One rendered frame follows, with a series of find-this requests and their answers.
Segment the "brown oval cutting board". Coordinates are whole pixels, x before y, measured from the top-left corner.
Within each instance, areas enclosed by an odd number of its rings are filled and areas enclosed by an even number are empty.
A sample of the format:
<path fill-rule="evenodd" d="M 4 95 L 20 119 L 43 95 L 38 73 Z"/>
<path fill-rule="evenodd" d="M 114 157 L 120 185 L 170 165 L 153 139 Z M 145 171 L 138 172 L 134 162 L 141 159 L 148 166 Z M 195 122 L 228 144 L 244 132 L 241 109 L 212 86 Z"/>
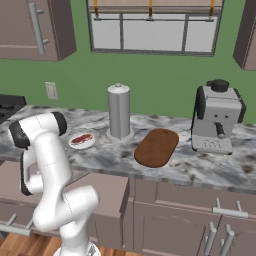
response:
<path fill-rule="evenodd" d="M 135 160 L 149 168 L 159 168 L 167 164 L 176 146 L 179 136 L 164 128 L 151 130 L 140 142 L 134 152 Z"/>

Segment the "white round plate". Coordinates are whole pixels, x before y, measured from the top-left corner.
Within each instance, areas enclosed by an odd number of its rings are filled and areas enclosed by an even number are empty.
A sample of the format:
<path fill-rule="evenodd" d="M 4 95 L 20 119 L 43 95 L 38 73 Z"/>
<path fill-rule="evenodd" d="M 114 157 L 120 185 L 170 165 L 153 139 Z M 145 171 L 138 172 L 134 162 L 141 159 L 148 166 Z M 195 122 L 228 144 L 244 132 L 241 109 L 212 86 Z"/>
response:
<path fill-rule="evenodd" d="M 71 143 L 71 141 L 74 138 L 79 137 L 83 134 L 92 134 L 93 138 L 91 140 L 85 141 L 84 143 L 81 143 L 81 144 L 75 145 L 75 144 Z M 77 130 L 74 130 L 71 133 L 70 137 L 68 138 L 68 145 L 72 149 L 83 150 L 83 149 L 92 147 L 98 141 L 98 138 L 99 138 L 99 134 L 93 129 L 77 129 Z"/>

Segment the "red raw meat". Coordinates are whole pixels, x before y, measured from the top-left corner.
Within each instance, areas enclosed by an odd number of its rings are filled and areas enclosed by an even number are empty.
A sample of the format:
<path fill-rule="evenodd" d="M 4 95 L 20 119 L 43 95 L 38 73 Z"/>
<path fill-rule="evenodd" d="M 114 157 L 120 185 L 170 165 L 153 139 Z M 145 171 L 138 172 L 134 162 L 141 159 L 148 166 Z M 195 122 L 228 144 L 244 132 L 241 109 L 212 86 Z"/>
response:
<path fill-rule="evenodd" d="M 74 138 L 71 143 L 72 144 L 81 144 L 84 143 L 85 141 L 91 140 L 93 138 L 92 134 L 83 134 L 79 137 Z"/>

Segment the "brown open drawer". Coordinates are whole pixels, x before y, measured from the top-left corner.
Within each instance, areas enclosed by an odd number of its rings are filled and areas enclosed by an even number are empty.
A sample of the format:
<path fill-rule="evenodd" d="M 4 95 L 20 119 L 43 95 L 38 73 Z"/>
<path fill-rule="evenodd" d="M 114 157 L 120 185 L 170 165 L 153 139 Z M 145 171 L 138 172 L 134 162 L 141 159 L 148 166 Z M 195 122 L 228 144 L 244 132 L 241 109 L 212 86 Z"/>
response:
<path fill-rule="evenodd" d="M 74 181 L 64 191 L 92 185 L 100 194 L 100 203 L 88 223 L 90 239 L 100 246 L 123 247 L 123 216 L 129 197 L 129 179 L 113 175 L 73 171 Z M 32 219 L 40 194 L 25 196 L 20 192 L 20 163 L 5 161 L 0 165 L 0 224 L 16 213 L 13 226 L 24 228 Z M 31 227 L 34 233 L 40 231 Z"/>

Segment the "brown drawer front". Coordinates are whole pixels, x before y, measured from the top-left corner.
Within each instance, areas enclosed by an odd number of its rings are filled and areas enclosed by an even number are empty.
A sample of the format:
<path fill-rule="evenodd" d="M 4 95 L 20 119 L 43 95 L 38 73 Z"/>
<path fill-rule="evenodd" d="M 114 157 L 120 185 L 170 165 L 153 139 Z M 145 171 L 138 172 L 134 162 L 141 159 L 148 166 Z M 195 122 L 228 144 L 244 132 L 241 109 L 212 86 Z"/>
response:
<path fill-rule="evenodd" d="M 242 211 L 248 213 L 246 221 L 256 227 L 256 195 L 252 194 L 155 182 L 148 201 L 208 213 L 217 207 L 237 212 L 240 202 Z"/>

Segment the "grey paper towel holder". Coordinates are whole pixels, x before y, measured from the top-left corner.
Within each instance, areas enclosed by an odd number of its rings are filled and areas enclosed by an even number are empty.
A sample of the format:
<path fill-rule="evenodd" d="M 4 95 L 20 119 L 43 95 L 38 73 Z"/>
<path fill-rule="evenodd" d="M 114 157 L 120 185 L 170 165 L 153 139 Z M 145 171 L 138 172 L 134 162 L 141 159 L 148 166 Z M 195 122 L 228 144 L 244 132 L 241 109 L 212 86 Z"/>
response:
<path fill-rule="evenodd" d="M 108 88 L 109 128 L 107 137 L 118 143 L 126 142 L 134 136 L 130 124 L 130 88 L 116 83 Z"/>

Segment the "grey black coffee machine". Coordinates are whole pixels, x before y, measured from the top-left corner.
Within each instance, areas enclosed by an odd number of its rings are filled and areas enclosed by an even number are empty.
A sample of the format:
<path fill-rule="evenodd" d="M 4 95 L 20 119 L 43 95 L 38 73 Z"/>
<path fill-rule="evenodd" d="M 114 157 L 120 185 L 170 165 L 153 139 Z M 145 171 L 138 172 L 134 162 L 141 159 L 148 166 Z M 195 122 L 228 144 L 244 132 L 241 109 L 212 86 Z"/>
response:
<path fill-rule="evenodd" d="M 208 81 L 196 92 L 191 123 L 195 152 L 231 155 L 230 137 L 235 124 L 243 121 L 246 105 L 236 88 L 223 79 Z"/>

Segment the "grey framed window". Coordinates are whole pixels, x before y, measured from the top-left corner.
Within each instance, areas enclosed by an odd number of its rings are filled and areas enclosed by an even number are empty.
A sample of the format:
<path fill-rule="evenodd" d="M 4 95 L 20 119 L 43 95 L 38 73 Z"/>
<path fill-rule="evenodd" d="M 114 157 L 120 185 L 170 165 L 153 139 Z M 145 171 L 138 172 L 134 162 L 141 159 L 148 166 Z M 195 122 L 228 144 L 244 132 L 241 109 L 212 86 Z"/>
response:
<path fill-rule="evenodd" d="M 199 13 L 91 13 L 87 6 L 90 46 L 94 52 L 212 56 L 222 10 Z"/>

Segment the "brown base cupboard door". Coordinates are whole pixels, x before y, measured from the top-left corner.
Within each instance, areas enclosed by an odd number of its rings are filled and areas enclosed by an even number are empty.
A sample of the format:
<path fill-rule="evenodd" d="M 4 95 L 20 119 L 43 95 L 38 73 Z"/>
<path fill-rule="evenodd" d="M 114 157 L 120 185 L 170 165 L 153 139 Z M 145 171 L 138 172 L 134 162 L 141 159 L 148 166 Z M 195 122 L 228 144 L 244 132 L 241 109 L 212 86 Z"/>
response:
<path fill-rule="evenodd" d="M 209 223 L 216 214 L 134 203 L 134 251 L 147 256 L 205 256 Z"/>
<path fill-rule="evenodd" d="M 221 218 L 213 256 L 220 256 L 220 240 L 226 238 L 226 224 L 235 232 L 226 256 L 256 256 L 256 221 L 225 216 Z"/>

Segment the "black hob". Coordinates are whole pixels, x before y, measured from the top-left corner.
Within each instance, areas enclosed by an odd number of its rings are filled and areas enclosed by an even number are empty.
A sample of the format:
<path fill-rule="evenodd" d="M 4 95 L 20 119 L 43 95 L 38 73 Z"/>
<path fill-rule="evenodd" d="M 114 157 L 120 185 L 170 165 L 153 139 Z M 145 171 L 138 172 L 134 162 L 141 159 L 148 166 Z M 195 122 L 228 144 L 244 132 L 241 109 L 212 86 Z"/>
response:
<path fill-rule="evenodd" d="M 0 125 L 26 105 L 24 96 L 0 94 Z"/>

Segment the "white wall outlet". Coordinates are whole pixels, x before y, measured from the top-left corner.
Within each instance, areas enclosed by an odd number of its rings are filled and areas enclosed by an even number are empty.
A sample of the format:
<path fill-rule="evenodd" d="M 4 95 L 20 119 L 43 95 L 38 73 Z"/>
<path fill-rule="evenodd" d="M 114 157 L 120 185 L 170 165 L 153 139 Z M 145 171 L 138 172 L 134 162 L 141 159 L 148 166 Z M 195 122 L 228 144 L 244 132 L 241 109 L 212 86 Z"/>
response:
<path fill-rule="evenodd" d="M 46 91 L 49 99 L 58 99 L 58 93 L 57 93 L 57 88 L 56 84 L 54 82 L 46 82 Z"/>

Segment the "brown wall cupboard door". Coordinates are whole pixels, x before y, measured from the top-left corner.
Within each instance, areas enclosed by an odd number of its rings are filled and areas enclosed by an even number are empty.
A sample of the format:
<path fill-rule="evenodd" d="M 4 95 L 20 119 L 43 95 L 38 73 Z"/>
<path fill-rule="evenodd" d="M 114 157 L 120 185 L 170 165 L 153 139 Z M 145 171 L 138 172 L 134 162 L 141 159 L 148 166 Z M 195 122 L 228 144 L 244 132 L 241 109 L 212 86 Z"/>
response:
<path fill-rule="evenodd" d="M 44 11 L 39 21 L 43 37 L 49 40 L 45 54 L 38 51 L 30 3 Z M 58 60 L 48 0 L 0 0 L 0 58 Z"/>

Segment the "brown wall cupboard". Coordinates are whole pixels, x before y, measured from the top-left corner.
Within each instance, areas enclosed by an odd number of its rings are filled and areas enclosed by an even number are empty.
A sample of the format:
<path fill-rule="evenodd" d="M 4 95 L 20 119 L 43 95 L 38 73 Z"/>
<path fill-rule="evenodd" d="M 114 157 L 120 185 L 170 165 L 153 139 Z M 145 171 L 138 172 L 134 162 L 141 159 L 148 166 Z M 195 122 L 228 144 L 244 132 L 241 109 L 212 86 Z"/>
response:
<path fill-rule="evenodd" d="M 241 69 L 256 71 L 256 0 L 246 0 L 233 58 Z"/>

